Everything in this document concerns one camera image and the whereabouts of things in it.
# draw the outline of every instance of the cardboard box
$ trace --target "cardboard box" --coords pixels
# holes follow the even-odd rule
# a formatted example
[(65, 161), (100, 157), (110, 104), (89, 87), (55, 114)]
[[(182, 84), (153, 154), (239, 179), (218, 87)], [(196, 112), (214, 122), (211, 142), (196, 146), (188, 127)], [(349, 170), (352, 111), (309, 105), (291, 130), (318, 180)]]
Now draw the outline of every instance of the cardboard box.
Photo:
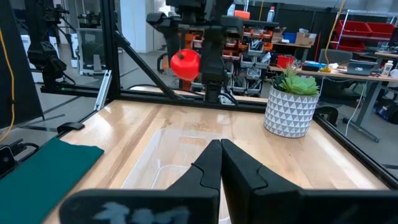
[(286, 30), (286, 27), (283, 27), (283, 28), (276, 27), (273, 30), (272, 42), (279, 43), (283, 39), (283, 33), (285, 30)]
[(313, 45), (317, 39), (316, 34), (297, 33), (296, 44), (299, 45)]

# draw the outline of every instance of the white geometric pot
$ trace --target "white geometric pot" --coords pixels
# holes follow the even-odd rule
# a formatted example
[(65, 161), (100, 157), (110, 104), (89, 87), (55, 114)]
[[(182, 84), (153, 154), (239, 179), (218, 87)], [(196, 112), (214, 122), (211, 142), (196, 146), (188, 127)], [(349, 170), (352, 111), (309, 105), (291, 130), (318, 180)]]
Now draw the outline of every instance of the white geometric pot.
[(279, 136), (300, 138), (310, 128), (319, 96), (300, 96), (271, 87), (264, 126)]

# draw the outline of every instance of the potted plant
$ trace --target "potted plant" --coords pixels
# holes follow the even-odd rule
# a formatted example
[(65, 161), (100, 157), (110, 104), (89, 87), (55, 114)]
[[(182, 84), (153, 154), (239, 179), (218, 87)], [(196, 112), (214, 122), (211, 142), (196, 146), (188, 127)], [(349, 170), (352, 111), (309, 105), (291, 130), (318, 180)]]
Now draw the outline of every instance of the potted plant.
[(319, 86), (313, 77), (297, 75), (292, 65), (276, 77), (269, 92), (264, 126), (279, 136), (304, 136), (317, 107)]

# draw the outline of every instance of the red storage bin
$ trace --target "red storage bin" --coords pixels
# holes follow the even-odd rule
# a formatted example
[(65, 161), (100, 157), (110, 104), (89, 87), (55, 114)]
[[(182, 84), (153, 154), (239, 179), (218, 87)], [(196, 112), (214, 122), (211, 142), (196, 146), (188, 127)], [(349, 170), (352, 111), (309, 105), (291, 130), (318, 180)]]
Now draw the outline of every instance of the red storage bin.
[[(337, 44), (331, 43), (331, 47), (333, 49), (336, 49)], [(363, 52), (364, 50), (366, 50), (366, 46), (363, 41), (341, 39), (337, 50), (345, 50), (349, 52)]]
[(286, 68), (288, 64), (293, 64), (294, 62), (294, 57), (289, 57), (289, 56), (283, 56), (279, 55), (278, 56), (278, 67), (280, 68)]
[(395, 29), (394, 25), (381, 22), (367, 22), (366, 24), (372, 31), (371, 37), (391, 38)]
[[(337, 24), (337, 36), (339, 37), (341, 34), (341, 30), (343, 29), (344, 21), (338, 21)], [(365, 22), (355, 22), (355, 21), (347, 21), (343, 31), (344, 35), (355, 35), (361, 37), (368, 37), (372, 34), (372, 30)]]

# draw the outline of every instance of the green cloth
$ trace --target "green cloth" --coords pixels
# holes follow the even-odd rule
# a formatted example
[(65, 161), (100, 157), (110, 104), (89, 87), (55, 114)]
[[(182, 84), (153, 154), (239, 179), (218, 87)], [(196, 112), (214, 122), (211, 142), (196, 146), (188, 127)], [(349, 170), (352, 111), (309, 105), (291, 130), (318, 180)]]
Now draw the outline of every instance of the green cloth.
[(41, 223), (103, 153), (51, 139), (0, 180), (0, 223)]

